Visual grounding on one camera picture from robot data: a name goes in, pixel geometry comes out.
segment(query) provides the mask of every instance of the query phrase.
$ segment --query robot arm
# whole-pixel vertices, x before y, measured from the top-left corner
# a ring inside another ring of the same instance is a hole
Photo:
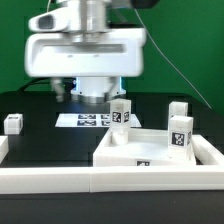
[[[102,99],[92,102],[104,101],[108,92],[111,98],[124,94],[119,77],[141,74],[146,32],[144,28],[110,29],[107,9],[150,8],[157,2],[57,0],[58,9],[29,21],[30,30],[37,34],[26,43],[26,72],[31,77],[53,78],[58,95],[63,93],[57,86],[60,77],[78,77],[72,94]]]

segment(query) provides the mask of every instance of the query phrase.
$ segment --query black cable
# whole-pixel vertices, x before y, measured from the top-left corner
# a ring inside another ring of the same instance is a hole
[[[65,91],[69,92],[72,88],[74,88],[74,81],[75,78],[64,78],[63,84],[65,86]],[[24,92],[28,87],[33,86],[33,85],[50,85],[50,80],[48,82],[41,82],[44,80],[49,80],[49,78],[35,78],[28,82],[27,84],[21,86],[17,91],[19,92]]]
[[[21,86],[17,91],[24,92],[29,86],[43,84],[43,83],[38,83],[38,82],[43,81],[43,80],[47,80],[47,79],[48,78],[36,78],[36,79],[33,79],[30,82],[28,82],[27,84]]]

